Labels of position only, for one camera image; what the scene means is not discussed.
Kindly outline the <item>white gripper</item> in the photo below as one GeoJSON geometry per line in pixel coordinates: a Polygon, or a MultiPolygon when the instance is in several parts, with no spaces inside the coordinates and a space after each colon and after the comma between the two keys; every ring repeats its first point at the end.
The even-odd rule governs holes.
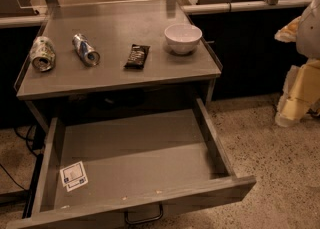
{"type": "Polygon", "coordinates": [[[292,65],[284,81],[275,123],[290,127],[320,99],[320,0],[313,0],[301,17],[278,30],[274,38],[285,43],[296,41],[297,51],[311,58],[300,67],[292,65]]]}

